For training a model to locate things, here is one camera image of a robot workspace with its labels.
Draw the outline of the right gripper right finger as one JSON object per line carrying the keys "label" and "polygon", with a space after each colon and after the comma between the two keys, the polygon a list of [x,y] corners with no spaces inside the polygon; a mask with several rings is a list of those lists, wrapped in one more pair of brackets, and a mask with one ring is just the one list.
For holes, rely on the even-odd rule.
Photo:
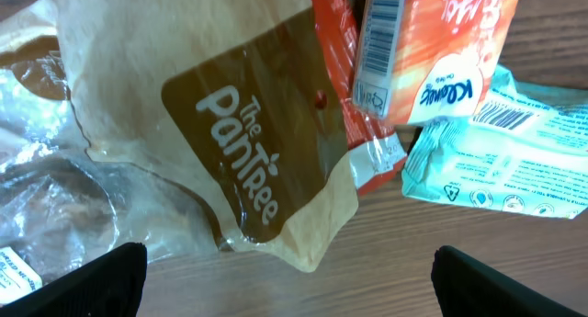
{"label": "right gripper right finger", "polygon": [[449,245],[431,280],[444,317],[584,317]]}

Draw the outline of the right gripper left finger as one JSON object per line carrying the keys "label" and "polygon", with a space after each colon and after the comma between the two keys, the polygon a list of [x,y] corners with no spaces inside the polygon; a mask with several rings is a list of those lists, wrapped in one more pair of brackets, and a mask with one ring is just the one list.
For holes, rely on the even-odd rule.
{"label": "right gripper left finger", "polygon": [[147,249],[125,243],[1,309],[1,317],[136,317]]}

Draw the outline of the teal wet wipes packet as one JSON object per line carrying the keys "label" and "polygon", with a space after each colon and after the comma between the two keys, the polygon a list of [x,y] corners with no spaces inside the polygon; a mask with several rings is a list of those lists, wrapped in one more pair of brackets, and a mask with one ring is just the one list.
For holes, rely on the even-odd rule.
{"label": "teal wet wipes packet", "polygon": [[424,127],[401,178],[407,198],[573,219],[587,208],[587,93],[498,66],[481,111]]}

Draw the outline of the red snack stick pack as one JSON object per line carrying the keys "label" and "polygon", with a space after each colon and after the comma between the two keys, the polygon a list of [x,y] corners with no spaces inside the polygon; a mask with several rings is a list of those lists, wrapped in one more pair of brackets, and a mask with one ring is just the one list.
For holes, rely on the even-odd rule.
{"label": "red snack stick pack", "polygon": [[312,0],[312,5],[323,58],[343,110],[355,186],[360,195],[366,195],[396,176],[407,153],[394,128],[352,105],[358,28],[349,1]]}

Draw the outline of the beige dried food bag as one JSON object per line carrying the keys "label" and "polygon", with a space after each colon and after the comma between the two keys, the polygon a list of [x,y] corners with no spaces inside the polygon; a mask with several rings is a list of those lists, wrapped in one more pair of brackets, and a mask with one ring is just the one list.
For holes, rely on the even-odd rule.
{"label": "beige dried food bag", "polygon": [[303,272],[356,213],[325,0],[37,0],[1,24],[1,301],[114,248]]}

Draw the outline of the orange tissue packet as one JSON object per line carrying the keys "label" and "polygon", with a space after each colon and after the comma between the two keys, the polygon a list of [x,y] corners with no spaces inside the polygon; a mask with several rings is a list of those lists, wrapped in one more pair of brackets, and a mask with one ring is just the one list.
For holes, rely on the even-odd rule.
{"label": "orange tissue packet", "polygon": [[390,125],[481,110],[518,0],[366,0],[353,105]]}

